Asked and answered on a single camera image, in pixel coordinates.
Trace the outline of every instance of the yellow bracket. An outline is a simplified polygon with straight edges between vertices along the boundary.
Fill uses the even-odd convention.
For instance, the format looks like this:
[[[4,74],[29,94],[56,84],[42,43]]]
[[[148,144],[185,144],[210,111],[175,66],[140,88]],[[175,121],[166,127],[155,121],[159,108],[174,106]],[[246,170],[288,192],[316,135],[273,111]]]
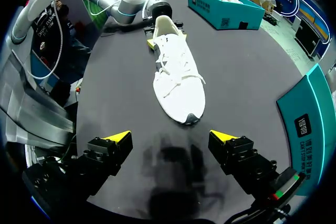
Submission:
[[[123,140],[128,134],[131,134],[131,131],[124,131],[122,133],[113,136],[108,136],[103,139],[115,141],[116,143],[118,143],[120,140]]]
[[[215,135],[223,143],[225,143],[228,140],[237,139],[238,138],[236,136],[231,136],[231,135],[228,135],[228,134],[225,134],[225,133],[222,133],[222,132],[219,132],[219,131],[214,131],[214,130],[211,130],[210,133],[212,133],[213,135]]]

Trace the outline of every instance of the exhibition booth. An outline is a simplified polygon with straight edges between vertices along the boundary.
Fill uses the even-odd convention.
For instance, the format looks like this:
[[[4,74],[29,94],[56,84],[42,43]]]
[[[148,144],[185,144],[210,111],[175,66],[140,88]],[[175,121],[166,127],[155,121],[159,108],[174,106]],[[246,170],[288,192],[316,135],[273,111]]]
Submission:
[[[59,1],[92,49],[83,77],[52,73],[62,44],[54,65],[40,45],[30,50],[27,20],[38,26],[32,10],[48,0],[17,11],[2,51],[2,134],[25,145],[27,167],[52,158],[63,176],[83,165],[71,176],[76,194],[94,189],[81,200],[139,219],[169,219],[174,208],[176,219],[222,223],[254,199],[288,214],[286,203],[298,207],[319,185],[336,113],[333,66],[319,63],[330,61],[334,31],[315,0]],[[264,22],[286,24],[318,62],[302,74]],[[46,175],[28,170],[39,207],[58,204],[36,184]]]

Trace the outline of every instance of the white cable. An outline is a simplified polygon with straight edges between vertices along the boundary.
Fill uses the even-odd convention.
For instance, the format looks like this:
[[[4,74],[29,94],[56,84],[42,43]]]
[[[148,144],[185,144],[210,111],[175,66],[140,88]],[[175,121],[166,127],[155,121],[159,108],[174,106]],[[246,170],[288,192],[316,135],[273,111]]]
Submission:
[[[33,77],[34,79],[37,79],[37,80],[44,80],[44,79],[48,78],[49,76],[51,76],[51,75],[54,73],[54,71],[55,71],[55,69],[56,69],[56,67],[57,67],[57,65],[58,65],[59,59],[61,58],[62,47],[63,47],[63,33],[62,33],[61,23],[60,23],[60,21],[59,21],[58,15],[57,15],[56,3],[54,3],[54,12],[55,12],[55,16],[56,16],[57,24],[58,24],[58,27],[59,27],[59,33],[60,33],[60,36],[61,36],[61,44],[60,44],[59,54],[58,54],[58,58],[57,58],[56,64],[55,64],[54,68],[52,69],[52,71],[51,71],[49,74],[47,74],[46,76],[43,76],[43,77],[37,77],[37,76],[33,75],[31,72],[29,72],[29,71],[25,68],[25,66],[24,66],[24,64],[22,63],[22,61],[20,60],[20,58],[17,56],[17,54],[15,53],[15,51],[12,49],[12,53],[14,54],[15,58],[19,61],[19,63],[20,63],[21,66],[23,67],[23,69],[24,69],[24,70],[25,70],[31,77]]]
[[[111,8],[113,5],[115,5],[116,3],[120,2],[120,0],[115,1],[112,5],[109,5],[108,7],[106,7],[104,10],[101,10],[99,13],[92,13],[91,8],[90,8],[90,1],[88,1],[88,9],[89,12],[92,16],[98,16],[99,14],[102,14],[103,12],[105,12],[107,9]]]
[[[142,7],[142,19],[145,19],[145,10],[147,8],[147,4],[148,4],[149,0],[146,0],[145,4]]]

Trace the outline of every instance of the person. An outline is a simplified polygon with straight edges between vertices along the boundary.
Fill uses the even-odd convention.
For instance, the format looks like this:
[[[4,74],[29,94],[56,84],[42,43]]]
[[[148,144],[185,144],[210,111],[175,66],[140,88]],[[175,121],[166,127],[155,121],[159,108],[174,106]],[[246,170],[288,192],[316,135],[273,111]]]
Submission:
[[[65,82],[76,81],[83,77],[91,49],[84,46],[72,33],[72,24],[68,19],[69,7],[56,0],[57,16],[62,28],[62,52],[55,74]],[[60,50],[60,32],[54,8],[49,5],[34,21],[36,44],[40,45],[41,56],[52,69],[57,61]]]

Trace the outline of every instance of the shoelace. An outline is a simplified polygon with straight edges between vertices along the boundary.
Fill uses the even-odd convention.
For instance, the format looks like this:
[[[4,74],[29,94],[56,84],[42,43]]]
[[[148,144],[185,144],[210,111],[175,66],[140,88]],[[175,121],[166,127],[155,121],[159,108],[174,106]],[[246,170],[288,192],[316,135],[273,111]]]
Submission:
[[[161,74],[162,72],[165,72],[166,74],[168,74],[171,77],[171,80],[174,81],[174,86],[171,87],[168,92],[166,92],[163,97],[165,98],[166,96],[168,96],[177,86],[181,85],[182,79],[183,78],[187,78],[187,77],[196,77],[196,78],[200,78],[200,80],[202,81],[203,84],[205,84],[205,81],[203,79],[203,77],[199,74],[199,73],[192,73],[190,72],[190,69],[185,69],[186,65],[188,64],[188,60],[185,58],[185,49],[182,52],[181,56],[179,57],[179,65],[182,66],[183,71],[181,71],[180,73],[173,73],[171,74],[170,71],[166,68],[165,64],[163,63],[163,57],[165,56],[165,54],[162,55],[162,57],[160,57],[160,63],[161,63],[161,68],[159,69],[159,73]]]

